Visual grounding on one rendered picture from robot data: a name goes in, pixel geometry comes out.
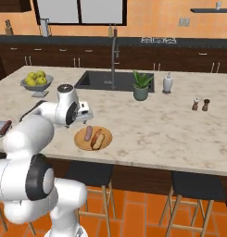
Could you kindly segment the dark brown base cupboards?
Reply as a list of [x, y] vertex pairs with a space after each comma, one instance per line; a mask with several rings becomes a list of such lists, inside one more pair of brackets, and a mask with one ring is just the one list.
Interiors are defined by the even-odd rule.
[[[111, 68], [111, 45], [0, 43], [5, 77], [23, 66]], [[227, 49], [123, 46], [115, 69], [227, 73]]]

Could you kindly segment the green plant in grey pot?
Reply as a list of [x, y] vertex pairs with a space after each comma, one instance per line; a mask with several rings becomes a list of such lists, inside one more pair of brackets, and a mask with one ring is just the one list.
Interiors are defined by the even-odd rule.
[[153, 76], [141, 75], [138, 71], [133, 72], [135, 83], [133, 84], [133, 97], [137, 101], [144, 101], [148, 97], [148, 89], [151, 85]]

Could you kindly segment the black-framed window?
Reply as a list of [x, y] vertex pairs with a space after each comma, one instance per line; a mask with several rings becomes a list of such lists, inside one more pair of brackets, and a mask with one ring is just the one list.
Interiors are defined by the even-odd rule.
[[125, 25], [127, 0], [33, 0], [50, 24]]

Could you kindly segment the grey jug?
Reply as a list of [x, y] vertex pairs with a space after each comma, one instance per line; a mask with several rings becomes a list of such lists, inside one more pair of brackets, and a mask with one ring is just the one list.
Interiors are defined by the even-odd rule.
[[49, 28], [49, 19], [40, 19], [40, 26], [43, 37], [49, 37], [51, 35], [51, 31]]

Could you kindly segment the dark brown wall cupboard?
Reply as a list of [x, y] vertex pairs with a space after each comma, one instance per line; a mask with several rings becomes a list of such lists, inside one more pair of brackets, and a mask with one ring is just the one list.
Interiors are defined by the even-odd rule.
[[0, 0], [0, 13], [31, 11], [30, 0]]

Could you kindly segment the hob with pale grates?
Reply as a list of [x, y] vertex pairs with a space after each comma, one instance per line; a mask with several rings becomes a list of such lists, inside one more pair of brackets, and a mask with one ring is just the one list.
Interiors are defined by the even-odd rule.
[[142, 44], [177, 44], [175, 38], [170, 37], [142, 37]]

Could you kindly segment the dark sink basin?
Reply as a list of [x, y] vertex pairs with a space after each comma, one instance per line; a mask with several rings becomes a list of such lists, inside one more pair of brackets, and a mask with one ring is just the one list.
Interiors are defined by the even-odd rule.
[[76, 82], [76, 89], [132, 92], [136, 79], [130, 72], [86, 70]]

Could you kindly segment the grey footed fruit bowl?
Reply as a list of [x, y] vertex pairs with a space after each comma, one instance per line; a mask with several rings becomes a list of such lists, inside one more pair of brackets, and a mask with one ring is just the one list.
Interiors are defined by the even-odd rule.
[[25, 80], [22, 80], [20, 82], [20, 85], [23, 86], [26, 90], [31, 91], [32, 97], [45, 97], [48, 94], [47, 88], [51, 85], [53, 79], [53, 76], [47, 75], [46, 84], [30, 86], [25, 82]]

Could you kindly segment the tan hot dog bun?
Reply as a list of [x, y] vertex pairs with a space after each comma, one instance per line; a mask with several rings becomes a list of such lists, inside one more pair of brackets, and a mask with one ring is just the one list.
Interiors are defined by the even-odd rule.
[[102, 130], [99, 129], [99, 130], [95, 133], [95, 135], [94, 135], [94, 137], [93, 137], [93, 139], [92, 139], [92, 141], [91, 141], [91, 147], [92, 147], [92, 149], [93, 149], [93, 150], [99, 150], [100, 147], [101, 147], [101, 145], [102, 145], [102, 143], [103, 143], [103, 141], [104, 141], [104, 139], [105, 139], [105, 135], [102, 133]]

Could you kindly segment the pink sausage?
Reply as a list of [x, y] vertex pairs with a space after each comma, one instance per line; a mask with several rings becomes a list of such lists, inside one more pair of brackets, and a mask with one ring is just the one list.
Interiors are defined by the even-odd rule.
[[85, 137], [84, 137], [85, 141], [90, 141], [90, 139], [92, 137], [92, 132], [93, 132], [93, 127], [92, 126], [87, 126]]

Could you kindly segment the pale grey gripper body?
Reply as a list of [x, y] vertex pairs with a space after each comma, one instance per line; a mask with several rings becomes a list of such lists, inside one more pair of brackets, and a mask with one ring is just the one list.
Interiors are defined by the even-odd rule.
[[85, 123], [87, 120], [92, 119], [93, 117], [94, 115], [91, 110], [79, 111], [75, 121]]

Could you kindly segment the round wooden plate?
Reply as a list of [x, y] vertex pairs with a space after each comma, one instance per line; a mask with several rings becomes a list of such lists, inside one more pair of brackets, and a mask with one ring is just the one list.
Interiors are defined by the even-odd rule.
[[[100, 130], [101, 133], [105, 135], [105, 139], [103, 140], [103, 142], [101, 143], [101, 146], [100, 146], [100, 149], [103, 149], [111, 143], [112, 134], [111, 134], [110, 130], [108, 130], [104, 127], [93, 126], [93, 132], [92, 132], [91, 138], [94, 138], [94, 135], [98, 130]], [[80, 129], [74, 136], [74, 143], [82, 150], [93, 151], [93, 148], [91, 146], [92, 140], [86, 141], [84, 139], [86, 132], [87, 132], [87, 128]]]

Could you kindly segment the wooden knife block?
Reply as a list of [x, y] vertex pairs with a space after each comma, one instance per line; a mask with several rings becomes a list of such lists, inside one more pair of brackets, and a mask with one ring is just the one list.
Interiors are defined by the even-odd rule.
[[12, 29], [12, 27], [11, 27], [11, 23], [10, 23], [10, 20], [9, 20], [9, 19], [6, 19], [6, 20], [5, 20], [5, 24], [6, 24], [6, 35], [7, 35], [7, 36], [12, 36], [12, 35], [14, 35], [13, 29]]

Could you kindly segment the dark brown sausage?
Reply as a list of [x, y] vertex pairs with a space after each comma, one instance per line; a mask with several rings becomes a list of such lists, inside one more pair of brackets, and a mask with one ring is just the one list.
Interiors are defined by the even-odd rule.
[[2, 127], [2, 129], [0, 130], [0, 135], [5, 135], [7, 130], [9, 129], [9, 127], [11, 126], [12, 121], [8, 120], [5, 125]]

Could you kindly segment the grey tall tap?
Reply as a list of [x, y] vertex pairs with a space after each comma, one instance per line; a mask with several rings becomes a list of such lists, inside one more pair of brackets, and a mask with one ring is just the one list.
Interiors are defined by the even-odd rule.
[[111, 80], [105, 80], [105, 84], [109, 85], [112, 90], [116, 88], [115, 85], [115, 65], [116, 59], [119, 57], [119, 45], [118, 45], [118, 37], [114, 36], [111, 47]]

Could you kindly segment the dark wall shelf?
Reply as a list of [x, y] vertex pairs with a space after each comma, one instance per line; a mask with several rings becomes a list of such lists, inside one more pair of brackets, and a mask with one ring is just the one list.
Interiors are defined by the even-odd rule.
[[193, 13], [227, 13], [227, 8], [191, 8]]

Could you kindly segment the white soap dispenser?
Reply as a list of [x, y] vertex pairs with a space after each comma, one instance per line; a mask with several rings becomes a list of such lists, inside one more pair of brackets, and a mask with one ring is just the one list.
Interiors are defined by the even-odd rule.
[[163, 79], [163, 93], [169, 94], [173, 84], [173, 78], [170, 73]]

